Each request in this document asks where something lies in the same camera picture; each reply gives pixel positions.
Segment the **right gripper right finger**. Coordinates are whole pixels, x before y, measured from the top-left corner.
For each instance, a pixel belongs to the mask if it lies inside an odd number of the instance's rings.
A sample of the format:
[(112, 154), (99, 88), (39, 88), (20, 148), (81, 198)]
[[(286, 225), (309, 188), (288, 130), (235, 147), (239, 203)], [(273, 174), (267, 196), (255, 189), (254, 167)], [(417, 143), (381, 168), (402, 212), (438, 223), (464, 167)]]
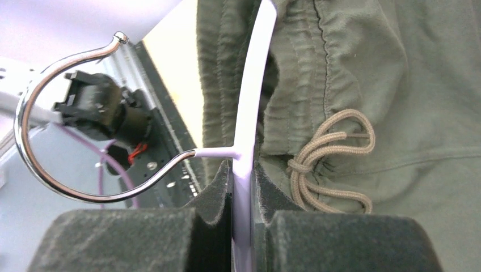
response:
[(255, 163), (256, 271), (441, 271), (424, 229), (399, 216), (302, 210)]

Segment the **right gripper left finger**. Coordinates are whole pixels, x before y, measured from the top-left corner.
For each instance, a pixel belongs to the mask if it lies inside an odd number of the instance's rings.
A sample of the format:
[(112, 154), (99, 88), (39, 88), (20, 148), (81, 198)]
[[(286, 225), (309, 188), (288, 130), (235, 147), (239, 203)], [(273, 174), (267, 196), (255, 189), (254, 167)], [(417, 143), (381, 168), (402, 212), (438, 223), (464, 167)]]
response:
[(232, 271), (231, 162), (181, 208), (74, 210), (46, 231), (29, 271)]

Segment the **lavender wavy hanger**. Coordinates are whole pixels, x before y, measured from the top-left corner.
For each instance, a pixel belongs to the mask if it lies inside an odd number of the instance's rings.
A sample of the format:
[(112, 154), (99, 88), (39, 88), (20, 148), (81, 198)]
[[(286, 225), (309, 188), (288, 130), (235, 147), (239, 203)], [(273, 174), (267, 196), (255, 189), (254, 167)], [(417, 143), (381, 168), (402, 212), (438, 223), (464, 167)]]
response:
[(261, 85), (276, 18), (277, 12), (274, 4), (271, 1), (261, 1), (247, 49), (232, 146), (184, 151), (171, 159), (143, 184), (113, 195), (92, 195), (71, 189), (53, 178), (40, 165), (33, 154), (28, 137), (29, 117), (37, 97), (45, 86), (59, 74), (74, 66), (114, 54), (122, 44), (126, 44), (129, 40), (126, 34), (118, 31), (108, 45), (62, 58), (46, 67), (29, 84), (27, 90), (20, 96), (14, 112), (13, 132), (20, 157), (29, 171), (47, 188), (66, 198), (86, 203), (115, 203), (131, 199), (153, 187), (174, 166), (188, 158), (232, 158), (234, 268), (236, 271), (255, 271), (251, 174), (254, 164)]

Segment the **olive green shorts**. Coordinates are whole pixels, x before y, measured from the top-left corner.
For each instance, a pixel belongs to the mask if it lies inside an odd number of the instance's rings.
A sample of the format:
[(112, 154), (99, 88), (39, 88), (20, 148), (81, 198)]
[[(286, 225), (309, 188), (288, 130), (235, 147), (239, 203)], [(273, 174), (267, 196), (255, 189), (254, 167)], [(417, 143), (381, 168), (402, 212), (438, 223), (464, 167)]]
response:
[(480, 2), (274, 1), (255, 159), (305, 210), (403, 215), (480, 270)]

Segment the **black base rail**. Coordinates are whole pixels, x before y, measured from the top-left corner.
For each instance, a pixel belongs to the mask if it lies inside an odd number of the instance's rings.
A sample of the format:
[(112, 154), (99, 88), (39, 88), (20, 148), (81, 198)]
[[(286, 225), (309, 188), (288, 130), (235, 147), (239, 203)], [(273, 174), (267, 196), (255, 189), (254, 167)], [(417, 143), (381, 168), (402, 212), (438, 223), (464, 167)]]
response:
[[(153, 117), (147, 149), (127, 170), (134, 184), (139, 185), (170, 159), (196, 145), (142, 42), (122, 46), (104, 61), (104, 67), (119, 85), (136, 93)], [(182, 207), (199, 194), (204, 182), (202, 162), (185, 160), (136, 200), (141, 208)]]

